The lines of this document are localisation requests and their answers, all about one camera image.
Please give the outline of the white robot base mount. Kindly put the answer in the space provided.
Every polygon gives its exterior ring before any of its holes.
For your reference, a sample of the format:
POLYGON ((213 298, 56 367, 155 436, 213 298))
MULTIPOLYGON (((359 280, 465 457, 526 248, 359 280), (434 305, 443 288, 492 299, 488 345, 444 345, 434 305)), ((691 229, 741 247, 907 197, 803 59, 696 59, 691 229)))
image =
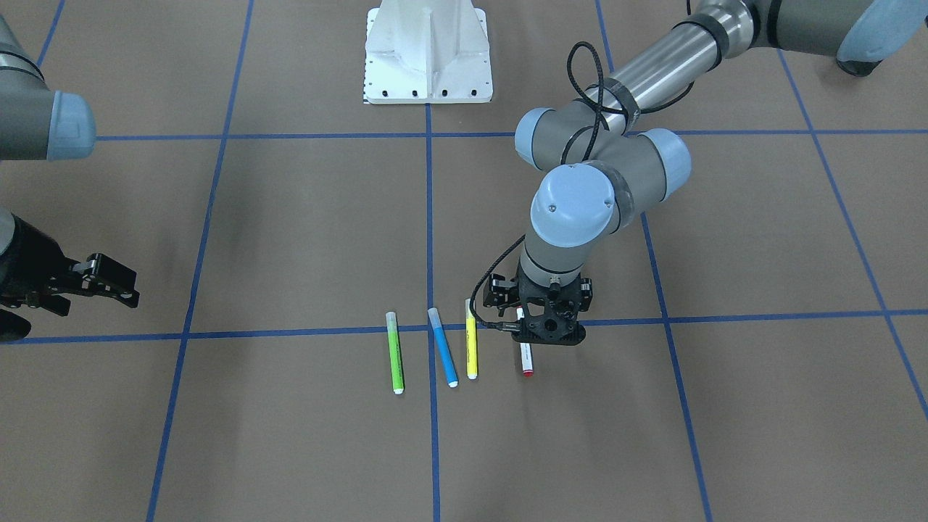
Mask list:
POLYGON ((368 10, 365 37, 364 102, 493 99, 487 16, 471 1, 382 1, 368 10))

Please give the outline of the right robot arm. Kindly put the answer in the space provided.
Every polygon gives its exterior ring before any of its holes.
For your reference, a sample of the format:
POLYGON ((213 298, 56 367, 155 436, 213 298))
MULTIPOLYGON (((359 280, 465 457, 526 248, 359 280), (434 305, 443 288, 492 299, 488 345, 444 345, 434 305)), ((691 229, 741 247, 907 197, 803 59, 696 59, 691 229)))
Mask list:
MULTIPOLYGON (((96 122, 86 100, 53 91, 6 20, 1 22, 1 158, 65 161, 88 157, 96 122)), ((1 340, 19 341, 32 331, 17 308, 70 313, 70 295, 107 297, 135 308, 137 274, 94 252, 86 261, 66 257, 49 235, 9 209, 1 210, 1 340)))

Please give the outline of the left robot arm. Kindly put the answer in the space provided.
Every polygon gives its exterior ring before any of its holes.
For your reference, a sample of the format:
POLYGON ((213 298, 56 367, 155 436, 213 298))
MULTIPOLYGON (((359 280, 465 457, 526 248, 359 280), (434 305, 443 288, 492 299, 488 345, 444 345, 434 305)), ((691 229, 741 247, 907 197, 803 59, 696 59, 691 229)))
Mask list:
POLYGON ((666 201, 692 174, 692 155, 676 133, 636 134, 636 124, 680 102, 724 60, 780 49, 831 57, 865 77, 925 20, 924 1, 700 1, 612 73, 592 44, 575 43, 565 68, 576 98, 530 110, 515 130, 517 153, 544 177, 514 244, 515 276, 488 270, 476 285, 484 306, 504 313, 534 304, 554 320, 589 308, 592 285, 582 268, 597 242, 666 201))

